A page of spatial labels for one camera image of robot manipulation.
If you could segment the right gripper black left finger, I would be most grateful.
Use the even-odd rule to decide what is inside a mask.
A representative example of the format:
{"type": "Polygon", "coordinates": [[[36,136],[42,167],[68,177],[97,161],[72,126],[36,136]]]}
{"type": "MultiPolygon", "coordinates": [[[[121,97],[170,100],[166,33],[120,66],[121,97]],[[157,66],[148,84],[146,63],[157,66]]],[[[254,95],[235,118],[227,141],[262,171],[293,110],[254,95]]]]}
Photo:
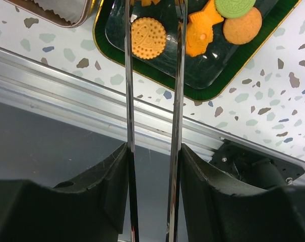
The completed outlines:
{"type": "Polygon", "coordinates": [[[117,241],[127,194],[126,144],[53,188],[0,180],[0,241],[117,241]]]}

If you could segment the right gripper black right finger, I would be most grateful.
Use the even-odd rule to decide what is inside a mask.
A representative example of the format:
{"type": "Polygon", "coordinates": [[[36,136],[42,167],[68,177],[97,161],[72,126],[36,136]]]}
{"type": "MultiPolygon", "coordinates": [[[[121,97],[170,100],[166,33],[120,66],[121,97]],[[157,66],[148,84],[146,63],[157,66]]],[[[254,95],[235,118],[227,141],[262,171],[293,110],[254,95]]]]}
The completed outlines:
{"type": "Polygon", "coordinates": [[[189,241],[305,241],[305,186],[264,190],[181,149],[189,241]]]}

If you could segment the brown cookie tin with liners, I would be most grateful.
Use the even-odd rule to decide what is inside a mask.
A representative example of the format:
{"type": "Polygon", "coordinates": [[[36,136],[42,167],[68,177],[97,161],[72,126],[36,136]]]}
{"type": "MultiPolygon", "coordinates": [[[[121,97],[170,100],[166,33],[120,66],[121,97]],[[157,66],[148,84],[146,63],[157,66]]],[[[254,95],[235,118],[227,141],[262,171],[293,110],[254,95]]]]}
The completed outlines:
{"type": "Polygon", "coordinates": [[[96,1],[7,1],[63,28],[76,28],[91,15],[96,1]]]}

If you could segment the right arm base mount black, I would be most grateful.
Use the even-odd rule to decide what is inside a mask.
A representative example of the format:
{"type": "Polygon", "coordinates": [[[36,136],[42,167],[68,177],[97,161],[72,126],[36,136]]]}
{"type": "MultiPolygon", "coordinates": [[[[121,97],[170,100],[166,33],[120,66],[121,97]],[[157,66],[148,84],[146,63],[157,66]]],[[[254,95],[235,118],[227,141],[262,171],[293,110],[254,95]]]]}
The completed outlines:
{"type": "Polygon", "coordinates": [[[232,141],[224,142],[210,163],[244,183],[266,190],[289,185],[305,173],[299,165],[232,141]]]}

